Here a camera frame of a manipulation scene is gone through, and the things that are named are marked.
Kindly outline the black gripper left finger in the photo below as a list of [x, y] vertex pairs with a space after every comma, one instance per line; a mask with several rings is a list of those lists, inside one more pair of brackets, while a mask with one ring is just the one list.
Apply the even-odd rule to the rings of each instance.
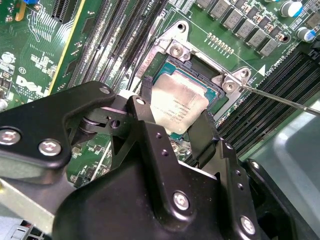
[[60, 184], [72, 146], [97, 133], [124, 144], [112, 155], [142, 161], [148, 195], [160, 220], [191, 220], [191, 193], [164, 127], [151, 112], [152, 81], [139, 95], [124, 98], [98, 81], [67, 89], [4, 111], [0, 115], [0, 203], [27, 216], [27, 205], [57, 216], [63, 209], [88, 218], [110, 206], [97, 180], [65, 197]]

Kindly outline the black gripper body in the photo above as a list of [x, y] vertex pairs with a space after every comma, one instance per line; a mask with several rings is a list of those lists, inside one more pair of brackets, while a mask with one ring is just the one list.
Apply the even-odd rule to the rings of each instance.
[[59, 207], [54, 240], [260, 240], [254, 213], [229, 221], [220, 202], [218, 180], [202, 170], [180, 165], [191, 191], [195, 217], [172, 225], [155, 215], [142, 164], [133, 159], [76, 189]]

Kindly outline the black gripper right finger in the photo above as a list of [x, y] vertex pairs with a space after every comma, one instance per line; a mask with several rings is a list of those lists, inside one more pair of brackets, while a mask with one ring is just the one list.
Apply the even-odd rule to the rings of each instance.
[[297, 240], [294, 214], [271, 176], [256, 162], [238, 160], [219, 136], [213, 115], [203, 111], [187, 130], [198, 167], [217, 184], [217, 223], [228, 240]]

